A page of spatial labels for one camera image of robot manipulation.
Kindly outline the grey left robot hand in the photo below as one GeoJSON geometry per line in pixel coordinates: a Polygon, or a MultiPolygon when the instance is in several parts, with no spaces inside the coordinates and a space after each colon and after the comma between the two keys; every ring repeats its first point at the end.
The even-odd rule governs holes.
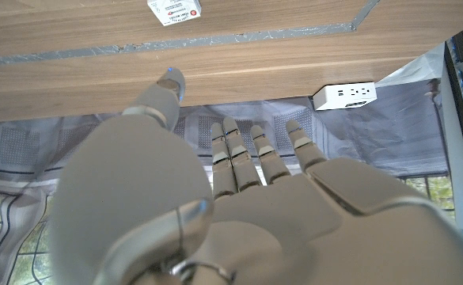
{"type": "Polygon", "coordinates": [[[211,128],[213,173],[173,129],[185,80],[169,68],[101,123],[52,199],[56,284],[463,284],[463,237],[415,189],[327,159],[296,121],[291,174],[259,127],[211,128]]]}

